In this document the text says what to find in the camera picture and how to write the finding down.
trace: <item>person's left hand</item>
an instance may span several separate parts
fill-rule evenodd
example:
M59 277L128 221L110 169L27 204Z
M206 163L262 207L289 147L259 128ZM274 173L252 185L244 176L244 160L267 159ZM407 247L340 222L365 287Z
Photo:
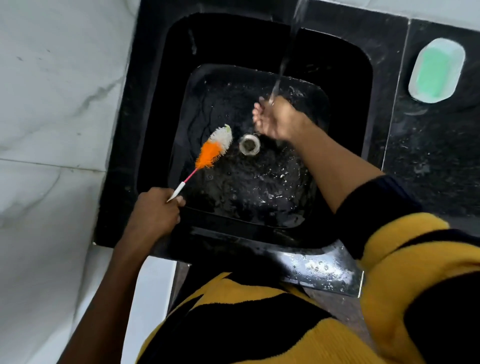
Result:
M172 232L180 222L179 207L185 206L181 196L172 196L171 188L153 187L138 196L123 236L115 247L116 256L146 259L155 242Z

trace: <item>sink drain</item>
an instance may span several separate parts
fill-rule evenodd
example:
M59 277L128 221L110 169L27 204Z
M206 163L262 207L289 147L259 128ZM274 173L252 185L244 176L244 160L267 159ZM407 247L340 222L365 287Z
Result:
M260 139L254 134L245 134L239 141L240 152L246 156L255 156L260 151Z

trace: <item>wet hand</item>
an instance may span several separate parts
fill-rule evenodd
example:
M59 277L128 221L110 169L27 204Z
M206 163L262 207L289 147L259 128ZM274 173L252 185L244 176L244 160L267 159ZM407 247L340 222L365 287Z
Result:
M311 123L305 114L295 110L281 96L275 97L273 104L260 97L259 102L254 104L252 115L255 129L259 133L289 142L293 141L305 123Z
M146 259L155 242L172 232L180 222L179 208L185 206L181 196L167 203L172 193L171 188L153 187L138 196L116 255Z

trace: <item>brown floor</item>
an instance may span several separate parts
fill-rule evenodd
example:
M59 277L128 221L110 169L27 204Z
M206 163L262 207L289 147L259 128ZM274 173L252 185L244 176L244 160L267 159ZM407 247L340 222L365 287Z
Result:
M177 263L169 307L173 303L173 300L180 290L180 287L185 281L188 269L188 264L181 262ZM305 292L307 292L312 299L318 302L323 309L330 312L332 315L338 318L339 321L348 326L366 344L374 348L373 341L368 333L365 321L363 320L360 301L358 298L336 293L317 291L308 288L305 288Z

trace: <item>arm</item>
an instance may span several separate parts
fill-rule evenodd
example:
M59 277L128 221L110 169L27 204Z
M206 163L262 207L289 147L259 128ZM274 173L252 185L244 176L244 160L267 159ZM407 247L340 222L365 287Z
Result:
M152 188L140 194L107 272L58 364L120 363L138 273L155 242L180 220L182 197Z
M423 211L391 177L345 150L278 97L255 104L261 133L290 141L367 274L360 299L378 352L395 363L469 362L480 326L480 239Z

